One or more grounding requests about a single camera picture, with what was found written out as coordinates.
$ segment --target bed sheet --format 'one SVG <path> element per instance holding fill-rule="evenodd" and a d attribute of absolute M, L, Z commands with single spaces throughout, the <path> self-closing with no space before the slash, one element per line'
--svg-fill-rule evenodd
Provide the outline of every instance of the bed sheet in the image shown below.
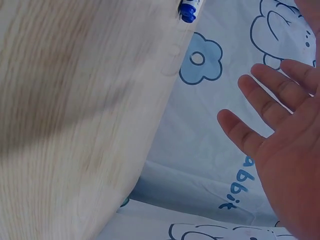
<path fill-rule="evenodd" d="M 132 197 L 219 221 L 274 226 L 254 159 L 231 143 L 216 116 L 230 109 L 271 135 L 238 78 L 255 63 L 315 66 L 315 52 L 294 0 L 207 0 Z"/>
<path fill-rule="evenodd" d="M 96 240 L 296 240 L 285 228 L 248 227 L 130 201 Z"/>

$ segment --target palm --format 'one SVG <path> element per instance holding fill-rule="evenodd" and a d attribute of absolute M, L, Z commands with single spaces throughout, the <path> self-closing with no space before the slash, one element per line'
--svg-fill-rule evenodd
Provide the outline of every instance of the palm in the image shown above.
<path fill-rule="evenodd" d="M 316 34 L 320 63 L 320 1 L 296 3 Z M 284 60 L 281 69 L 288 77 L 262 64 L 253 66 L 251 73 L 293 114 L 252 77 L 244 75 L 238 82 L 274 134 L 260 136 L 228 110 L 218 114 L 218 121 L 238 148 L 255 159 L 270 204 L 286 227 L 298 237 L 308 237 L 307 232 L 310 239 L 320 239 L 320 209 L 315 207 L 320 201 L 320 68 Z"/>

